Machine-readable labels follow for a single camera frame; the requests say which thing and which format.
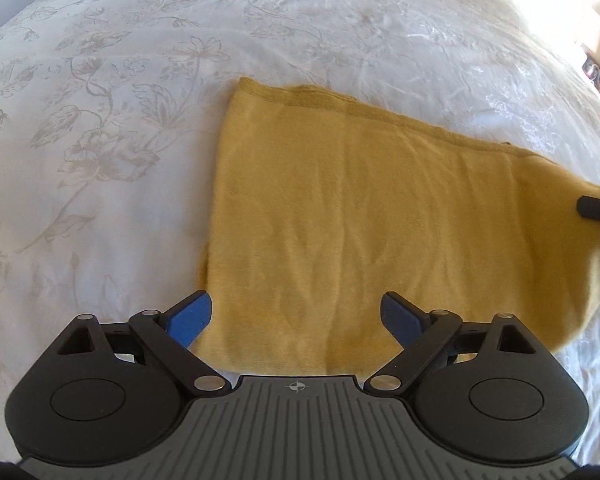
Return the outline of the mustard yellow knit sweater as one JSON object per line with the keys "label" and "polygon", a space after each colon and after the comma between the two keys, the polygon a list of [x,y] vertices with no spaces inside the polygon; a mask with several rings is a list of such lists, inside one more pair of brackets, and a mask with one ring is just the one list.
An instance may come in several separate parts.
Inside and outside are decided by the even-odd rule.
{"label": "mustard yellow knit sweater", "polygon": [[367,377],[399,351],[379,301],[517,315],[545,347],[600,305],[600,186],[314,86],[242,78],[216,155],[195,352],[221,370]]}

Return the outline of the right nightstand with clutter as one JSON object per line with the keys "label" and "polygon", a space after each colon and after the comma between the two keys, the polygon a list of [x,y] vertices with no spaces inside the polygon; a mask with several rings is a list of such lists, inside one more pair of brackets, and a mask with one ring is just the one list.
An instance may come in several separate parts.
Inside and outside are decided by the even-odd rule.
{"label": "right nightstand with clutter", "polygon": [[600,63],[591,54],[589,50],[585,51],[585,60],[582,64],[583,73],[594,84],[594,87],[600,92]]}

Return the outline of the white floral bedspread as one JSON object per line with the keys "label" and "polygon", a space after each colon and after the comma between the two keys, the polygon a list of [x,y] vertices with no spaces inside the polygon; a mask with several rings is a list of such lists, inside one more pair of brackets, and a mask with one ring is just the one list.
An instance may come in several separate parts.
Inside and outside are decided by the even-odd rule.
{"label": "white floral bedspread", "polygon": [[510,0],[36,0],[0,28],[4,405],[77,314],[194,289],[234,83],[318,84],[600,184],[600,94]]}

